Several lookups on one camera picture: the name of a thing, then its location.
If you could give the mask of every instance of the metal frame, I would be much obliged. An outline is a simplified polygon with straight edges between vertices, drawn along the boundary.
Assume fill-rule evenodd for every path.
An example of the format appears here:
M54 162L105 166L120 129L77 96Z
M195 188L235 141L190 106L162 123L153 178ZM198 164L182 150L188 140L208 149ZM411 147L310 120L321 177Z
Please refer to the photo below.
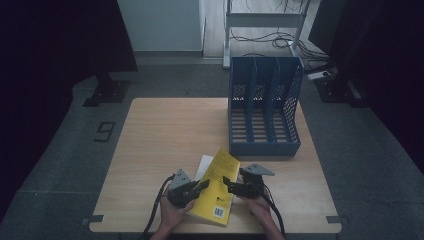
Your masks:
M230 29L232 27L297 28L293 43L290 45L290 51L293 56L298 56L296 47L299 43L310 2L311 0L306 1L301 13L231 13L231 0L227 0L223 67L225 69L230 68Z

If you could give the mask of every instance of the wooden tabletop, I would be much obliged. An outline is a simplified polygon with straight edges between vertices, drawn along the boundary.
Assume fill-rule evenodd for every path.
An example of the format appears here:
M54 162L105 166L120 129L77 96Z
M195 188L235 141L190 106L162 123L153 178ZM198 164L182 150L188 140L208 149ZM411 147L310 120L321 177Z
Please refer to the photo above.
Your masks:
M164 180L184 169L194 179L202 155L228 150L227 98L137 98L130 107L91 222L93 232L142 232ZM302 142L294 157L237 157L272 170L264 176L287 233L337 233L327 182L298 105L296 127ZM159 226L160 209L150 228ZM217 226L187 215L178 233L261 233L245 203L233 199L229 223Z

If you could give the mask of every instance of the plastic desk organizer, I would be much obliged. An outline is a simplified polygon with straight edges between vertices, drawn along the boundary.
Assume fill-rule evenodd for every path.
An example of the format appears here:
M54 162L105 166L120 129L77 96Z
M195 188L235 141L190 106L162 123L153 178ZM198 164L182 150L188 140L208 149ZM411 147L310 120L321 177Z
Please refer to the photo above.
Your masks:
M235 156L294 156L295 112L303 78L298 57L233 57L228 125Z

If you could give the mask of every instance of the black stand base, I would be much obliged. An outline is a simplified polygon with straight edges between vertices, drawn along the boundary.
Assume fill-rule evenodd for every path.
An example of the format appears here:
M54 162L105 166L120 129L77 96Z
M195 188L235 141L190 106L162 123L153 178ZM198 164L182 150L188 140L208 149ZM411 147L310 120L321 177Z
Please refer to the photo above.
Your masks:
M98 107L100 103L122 103L127 94L131 81L112 81L107 89L101 84L91 98L87 98L83 107Z
M333 79L317 79L314 82L323 103L349 103L354 108L368 107L353 84L340 87Z

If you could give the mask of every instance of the book cover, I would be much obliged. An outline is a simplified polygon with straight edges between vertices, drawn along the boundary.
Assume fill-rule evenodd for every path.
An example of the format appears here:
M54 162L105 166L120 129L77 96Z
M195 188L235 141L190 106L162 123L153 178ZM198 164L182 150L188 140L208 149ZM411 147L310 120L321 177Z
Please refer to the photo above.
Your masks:
M235 182L239 168L240 162L223 148L218 150L212 161L211 157L203 156L196 178L200 177L206 169L200 182L209 179L209 187L202 190L190 214L226 226L233 194L228 193L222 177L226 176Z

